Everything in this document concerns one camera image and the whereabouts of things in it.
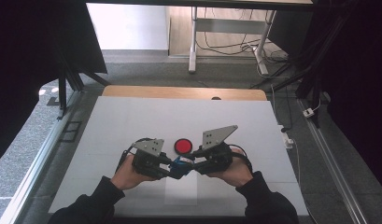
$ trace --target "blue part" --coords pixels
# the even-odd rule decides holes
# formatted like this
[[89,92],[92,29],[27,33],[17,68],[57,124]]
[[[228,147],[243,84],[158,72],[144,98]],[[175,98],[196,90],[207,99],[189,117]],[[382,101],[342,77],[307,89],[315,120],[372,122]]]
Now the blue part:
[[187,162],[181,161],[182,156],[178,156],[168,167],[170,171],[176,172],[180,170],[180,166],[186,164]]

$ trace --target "white cable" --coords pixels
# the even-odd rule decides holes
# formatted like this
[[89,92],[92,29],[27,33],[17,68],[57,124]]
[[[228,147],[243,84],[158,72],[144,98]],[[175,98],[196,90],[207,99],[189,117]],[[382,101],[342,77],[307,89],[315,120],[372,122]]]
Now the white cable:
[[318,101],[318,106],[317,106],[315,109],[313,109],[313,111],[317,110],[317,109],[319,108],[320,105],[321,105],[321,99],[319,99],[319,101]]
[[[299,185],[299,189],[301,189],[301,164],[299,163],[299,148],[298,148],[298,145],[296,144],[296,141],[295,139],[292,139],[293,143],[295,143],[295,147],[296,147],[296,157],[297,157],[297,161],[298,161],[298,185]],[[307,209],[307,212],[309,212],[309,215],[313,218],[314,222],[317,223],[316,219],[313,217],[313,214],[312,212],[310,211],[309,207],[306,205],[306,209]]]
[[273,84],[270,84],[270,87],[272,88],[273,112],[275,113],[275,118],[277,118],[277,117],[276,117],[275,90],[273,90]]
[[298,148],[298,145],[296,144],[295,139],[292,139],[292,141],[293,143],[295,143],[295,147],[296,147],[296,157],[298,161],[298,185],[299,185],[299,188],[301,188],[301,164],[299,163],[299,148]]

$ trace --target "white table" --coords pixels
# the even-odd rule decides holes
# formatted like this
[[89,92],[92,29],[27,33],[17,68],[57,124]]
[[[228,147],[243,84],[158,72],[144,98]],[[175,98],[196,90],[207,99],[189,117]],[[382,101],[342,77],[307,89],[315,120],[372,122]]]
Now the white table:
[[[139,138],[164,139],[163,151],[173,160],[177,139],[190,139],[196,149],[203,131],[233,124],[239,128],[225,142],[243,147],[269,188],[289,198],[299,216],[307,216],[270,102],[105,96],[94,107],[50,213],[80,194],[90,195],[102,175],[113,176],[121,152]],[[194,171],[179,181],[142,183],[125,194],[116,204],[117,217],[241,217],[246,207],[233,187]]]

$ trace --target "black sleeve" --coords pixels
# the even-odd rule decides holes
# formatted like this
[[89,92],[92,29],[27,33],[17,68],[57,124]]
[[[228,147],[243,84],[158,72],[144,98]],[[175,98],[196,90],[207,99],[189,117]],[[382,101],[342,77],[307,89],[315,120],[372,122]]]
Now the black sleeve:
[[114,204],[123,197],[123,191],[103,176],[91,196],[79,196],[73,204],[54,213],[49,224],[102,223],[106,218],[113,217]]
[[290,201],[278,192],[272,192],[266,185],[260,171],[244,186],[236,188],[247,200],[247,224],[297,224],[298,215]]

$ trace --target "person's left hand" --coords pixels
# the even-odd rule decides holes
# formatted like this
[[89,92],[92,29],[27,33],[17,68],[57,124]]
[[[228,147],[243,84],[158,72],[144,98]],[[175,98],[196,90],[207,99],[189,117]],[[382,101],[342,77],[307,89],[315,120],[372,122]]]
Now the person's left hand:
[[132,163],[134,155],[128,155],[118,171],[111,178],[111,182],[121,190],[132,189],[144,181],[156,180],[152,177],[138,174]]

